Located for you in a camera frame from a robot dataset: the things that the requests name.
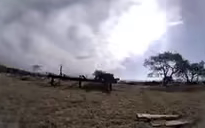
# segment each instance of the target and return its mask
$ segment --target tree canopy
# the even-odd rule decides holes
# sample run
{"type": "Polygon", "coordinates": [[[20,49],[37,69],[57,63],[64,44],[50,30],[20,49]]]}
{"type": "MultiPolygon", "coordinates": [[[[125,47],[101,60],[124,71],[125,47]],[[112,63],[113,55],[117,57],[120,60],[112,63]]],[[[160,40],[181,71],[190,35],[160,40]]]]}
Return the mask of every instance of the tree canopy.
{"type": "Polygon", "coordinates": [[[33,72],[37,72],[37,71],[40,71],[42,68],[41,65],[32,65],[32,69],[33,69],[33,72]]]}
{"type": "Polygon", "coordinates": [[[187,82],[199,81],[205,78],[205,62],[190,63],[179,53],[164,52],[151,56],[145,60],[144,66],[150,71],[149,77],[163,77],[165,84],[171,81],[172,77],[178,77],[187,82]]]}
{"type": "Polygon", "coordinates": [[[95,70],[93,75],[95,80],[100,80],[100,81],[110,81],[116,83],[117,81],[120,80],[119,78],[114,78],[114,74],[107,73],[102,70],[95,70]]]}
{"type": "Polygon", "coordinates": [[[149,76],[163,76],[164,78],[172,77],[179,70],[179,62],[183,58],[179,53],[164,52],[156,56],[151,56],[144,62],[145,67],[152,71],[149,76]]]}

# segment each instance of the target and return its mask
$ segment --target gray cloud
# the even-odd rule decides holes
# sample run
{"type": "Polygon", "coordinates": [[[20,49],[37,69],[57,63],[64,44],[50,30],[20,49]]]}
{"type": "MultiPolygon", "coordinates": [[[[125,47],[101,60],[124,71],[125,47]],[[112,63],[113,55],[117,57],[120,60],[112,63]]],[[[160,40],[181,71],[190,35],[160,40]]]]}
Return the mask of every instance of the gray cloud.
{"type": "Polygon", "coordinates": [[[101,24],[131,3],[116,0],[0,0],[0,62],[30,70],[91,73],[122,65],[99,37],[101,24]]]}
{"type": "Polygon", "coordinates": [[[205,60],[205,0],[159,0],[169,23],[167,33],[143,55],[114,56],[105,40],[107,29],[134,4],[140,3],[0,0],[0,62],[28,70],[40,64],[52,72],[63,64],[64,72],[73,75],[98,68],[124,78],[144,79],[143,60],[160,51],[179,51],[190,60],[205,60]]]}

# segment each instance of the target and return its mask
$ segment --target dirt ground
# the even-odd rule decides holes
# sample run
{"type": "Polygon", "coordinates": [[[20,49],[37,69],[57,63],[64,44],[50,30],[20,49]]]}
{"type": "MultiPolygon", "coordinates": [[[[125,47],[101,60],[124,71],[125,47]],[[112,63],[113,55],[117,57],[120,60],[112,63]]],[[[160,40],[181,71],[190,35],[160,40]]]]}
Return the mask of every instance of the dirt ground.
{"type": "Polygon", "coordinates": [[[179,114],[205,128],[205,89],[115,85],[110,94],[0,75],[0,128],[147,128],[136,113],[179,114]]]}

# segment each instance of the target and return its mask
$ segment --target sky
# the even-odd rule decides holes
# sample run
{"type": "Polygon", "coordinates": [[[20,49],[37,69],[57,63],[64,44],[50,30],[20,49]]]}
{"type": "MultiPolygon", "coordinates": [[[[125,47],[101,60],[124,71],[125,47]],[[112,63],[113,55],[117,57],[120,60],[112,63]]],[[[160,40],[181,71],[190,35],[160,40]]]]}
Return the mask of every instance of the sky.
{"type": "Polygon", "coordinates": [[[147,79],[144,59],[205,61],[205,0],[0,0],[0,63],[147,79]]]}

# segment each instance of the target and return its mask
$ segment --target distant tree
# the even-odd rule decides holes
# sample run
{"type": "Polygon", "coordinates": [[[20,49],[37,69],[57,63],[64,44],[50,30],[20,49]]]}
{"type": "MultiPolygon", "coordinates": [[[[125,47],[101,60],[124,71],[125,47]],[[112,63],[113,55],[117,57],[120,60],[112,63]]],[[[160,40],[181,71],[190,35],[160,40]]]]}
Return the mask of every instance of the distant tree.
{"type": "Polygon", "coordinates": [[[93,75],[94,75],[94,79],[95,79],[95,80],[102,80],[104,74],[106,74],[105,71],[102,71],[102,70],[95,70],[94,73],[93,73],[93,75]]]}
{"type": "Polygon", "coordinates": [[[186,79],[188,83],[198,82],[199,78],[205,78],[205,62],[190,63],[184,60],[180,64],[180,70],[177,73],[178,77],[186,79]]]}
{"type": "Polygon", "coordinates": [[[173,75],[179,71],[180,62],[183,57],[179,53],[164,52],[156,56],[151,56],[144,62],[145,67],[152,71],[149,77],[163,77],[163,85],[167,85],[172,80],[173,75]]]}
{"type": "Polygon", "coordinates": [[[38,72],[41,70],[41,68],[42,68],[42,66],[40,66],[40,65],[33,65],[32,66],[33,72],[38,72]]]}

